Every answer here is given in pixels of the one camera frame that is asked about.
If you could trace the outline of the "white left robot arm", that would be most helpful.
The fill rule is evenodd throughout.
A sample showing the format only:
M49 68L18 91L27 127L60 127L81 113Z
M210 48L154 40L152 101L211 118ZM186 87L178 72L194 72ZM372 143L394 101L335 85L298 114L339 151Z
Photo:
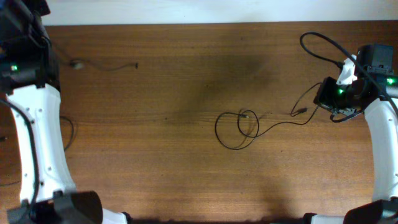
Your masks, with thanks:
M1 92L14 117L21 157L21 191L9 223L131 223L79 192L70 175L60 129L58 58L42 23L46 1L1 0Z

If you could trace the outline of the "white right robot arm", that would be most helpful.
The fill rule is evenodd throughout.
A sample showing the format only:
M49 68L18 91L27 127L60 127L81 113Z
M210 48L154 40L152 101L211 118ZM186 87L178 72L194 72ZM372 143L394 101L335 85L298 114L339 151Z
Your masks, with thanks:
M338 79L324 79L314 103L346 119L363 114L371 133L374 161L372 201L343 216L307 213L304 223L397 223L397 75L393 47L364 45L344 61Z

